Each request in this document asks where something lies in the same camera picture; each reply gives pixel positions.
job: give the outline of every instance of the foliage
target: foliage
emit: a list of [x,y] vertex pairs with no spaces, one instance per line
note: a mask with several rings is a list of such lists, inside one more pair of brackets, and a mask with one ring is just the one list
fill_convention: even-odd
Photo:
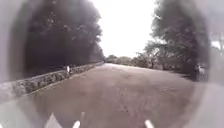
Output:
[[201,15],[194,7],[193,13],[186,8],[178,0],[160,1],[160,6],[155,11],[157,17],[153,22],[152,33],[154,39],[159,41],[150,41],[145,51],[163,69],[174,70],[196,79],[197,64],[208,64],[206,53],[209,42]]
[[24,52],[26,72],[102,60],[99,18],[88,0],[44,1],[29,23]]

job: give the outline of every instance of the bright sky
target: bright sky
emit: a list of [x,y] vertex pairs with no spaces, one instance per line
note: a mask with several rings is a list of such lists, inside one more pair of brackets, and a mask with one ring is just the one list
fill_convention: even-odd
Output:
[[92,0],[103,30],[100,45],[105,56],[136,56],[149,40],[154,0]]

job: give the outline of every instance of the tree canopy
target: tree canopy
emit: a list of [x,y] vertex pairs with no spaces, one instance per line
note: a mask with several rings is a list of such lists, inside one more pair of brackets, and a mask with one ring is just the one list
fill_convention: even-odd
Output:
[[208,64],[209,41],[200,13],[193,4],[183,6],[181,2],[159,1],[153,21],[152,37],[155,40],[147,44],[145,51],[163,68],[196,79],[197,65]]
[[29,22],[25,71],[36,74],[102,60],[99,18],[88,0],[45,0]]

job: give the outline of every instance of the road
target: road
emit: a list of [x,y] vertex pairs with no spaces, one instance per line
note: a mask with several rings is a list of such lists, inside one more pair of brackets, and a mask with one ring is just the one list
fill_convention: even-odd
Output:
[[195,83],[178,75],[104,64],[0,105],[3,128],[181,128]]

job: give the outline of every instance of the low wall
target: low wall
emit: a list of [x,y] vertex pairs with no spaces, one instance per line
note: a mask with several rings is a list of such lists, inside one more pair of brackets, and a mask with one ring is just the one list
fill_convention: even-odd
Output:
[[18,98],[22,95],[31,93],[38,89],[41,89],[52,83],[56,83],[69,78],[74,74],[79,74],[92,69],[96,66],[102,65],[103,62],[88,64],[71,68],[71,72],[68,74],[66,70],[60,70],[51,72],[28,79],[17,80],[12,82],[6,82],[0,84],[0,103]]

